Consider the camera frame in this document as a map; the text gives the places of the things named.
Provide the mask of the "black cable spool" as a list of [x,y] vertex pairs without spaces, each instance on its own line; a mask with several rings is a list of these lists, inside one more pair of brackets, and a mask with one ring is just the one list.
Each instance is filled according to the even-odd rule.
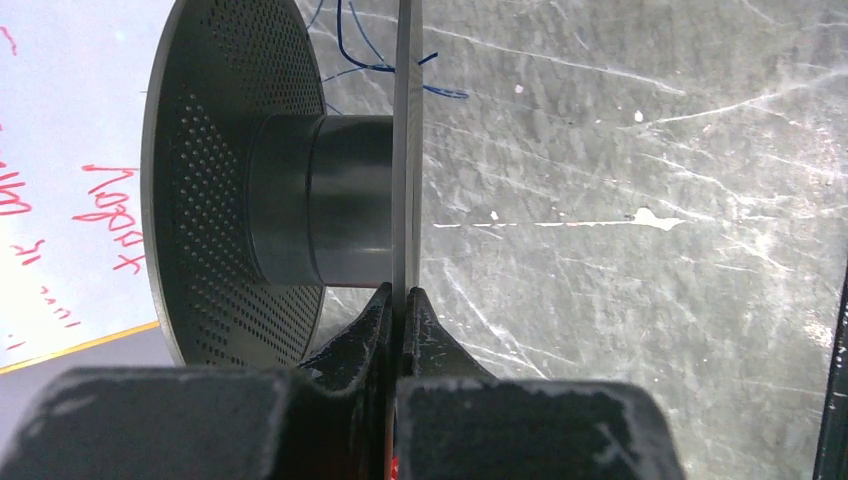
[[420,277],[422,7],[397,14],[393,111],[332,115],[292,1],[178,1],[152,68],[144,248],[178,365],[292,364],[329,287]]

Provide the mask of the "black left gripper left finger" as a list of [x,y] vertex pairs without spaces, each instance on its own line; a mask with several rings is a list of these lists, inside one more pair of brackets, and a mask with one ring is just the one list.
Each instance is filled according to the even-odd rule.
[[385,479],[391,290],[294,367],[77,368],[12,438],[5,479]]

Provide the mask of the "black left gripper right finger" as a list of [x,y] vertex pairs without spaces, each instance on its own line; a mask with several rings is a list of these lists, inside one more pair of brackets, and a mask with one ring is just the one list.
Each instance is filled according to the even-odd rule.
[[403,479],[681,479],[668,423],[620,382],[498,378],[407,299],[395,455]]

